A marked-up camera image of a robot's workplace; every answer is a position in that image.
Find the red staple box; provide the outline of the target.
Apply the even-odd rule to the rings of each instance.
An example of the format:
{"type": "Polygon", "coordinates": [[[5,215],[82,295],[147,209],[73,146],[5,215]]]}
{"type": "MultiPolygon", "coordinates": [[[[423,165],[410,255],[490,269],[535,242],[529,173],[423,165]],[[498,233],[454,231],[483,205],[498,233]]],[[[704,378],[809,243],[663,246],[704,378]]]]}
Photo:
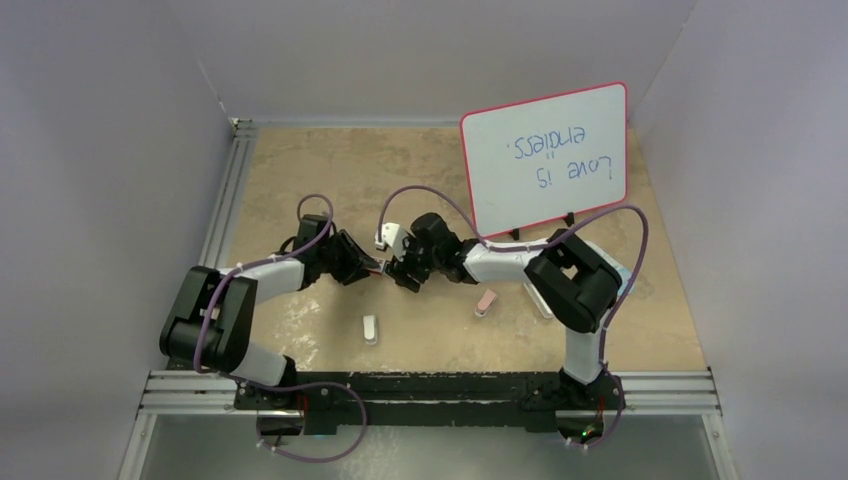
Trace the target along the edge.
{"type": "Polygon", "coordinates": [[[381,259],[381,258],[377,258],[377,259],[375,260],[375,264],[372,264],[372,265],[368,268],[368,271],[369,271],[371,274],[382,275],[382,274],[384,273],[384,271],[385,271],[385,268],[386,268],[386,265],[387,265],[387,264],[388,264],[388,261],[387,261],[387,260],[385,260],[385,259],[381,259]]]}

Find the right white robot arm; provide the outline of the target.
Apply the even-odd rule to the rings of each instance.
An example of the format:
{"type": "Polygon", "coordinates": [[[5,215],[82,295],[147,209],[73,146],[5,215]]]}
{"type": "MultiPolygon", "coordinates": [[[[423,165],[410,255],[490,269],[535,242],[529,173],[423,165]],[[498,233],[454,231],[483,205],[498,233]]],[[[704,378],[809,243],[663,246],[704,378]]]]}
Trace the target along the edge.
{"type": "Polygon", "coordinates": [[[600,329],[624,281],[589,244],[566,230],[561,233],[564,240],[552,247],[543,241],[484,244],[460,239],[440,215],[430,212],[409,229],[382,224],[375,246],[392,255],[385,274],[412,292],[434,272],[458,284],[514,282],[533,287],[565,328],[563,397],[584,407],[601,391],[600,329]]]}

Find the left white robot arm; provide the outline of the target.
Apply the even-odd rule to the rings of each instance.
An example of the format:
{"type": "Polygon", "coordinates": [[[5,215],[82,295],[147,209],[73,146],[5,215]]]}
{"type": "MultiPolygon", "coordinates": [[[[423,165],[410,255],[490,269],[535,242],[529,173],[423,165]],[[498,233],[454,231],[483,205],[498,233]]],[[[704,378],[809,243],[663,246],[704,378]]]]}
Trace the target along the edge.
{"type": "Polygon", "coordinates": [[[295,362],[252,341],[256,307],[302,291],[324,275],[347,286],[379,266],[327,216],[307,214],[296,235],[267,258],[223,270],[191,268],[164,323],[159,349],[202,371],[260,384],[264,401],[287,408],[298,395],[295,362]]]}

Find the pink and white stapler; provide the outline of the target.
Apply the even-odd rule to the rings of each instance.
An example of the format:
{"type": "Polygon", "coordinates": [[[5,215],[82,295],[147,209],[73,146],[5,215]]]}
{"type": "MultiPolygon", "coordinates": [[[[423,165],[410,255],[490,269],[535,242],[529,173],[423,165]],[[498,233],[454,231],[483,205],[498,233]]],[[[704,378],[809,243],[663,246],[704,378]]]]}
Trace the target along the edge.
{"type": "Polygon", "coordinates": [[[477,317],[485,317],[498,299],[496,292],[487,289],[480,297],[474,307],[474,314],[477,317]]]}

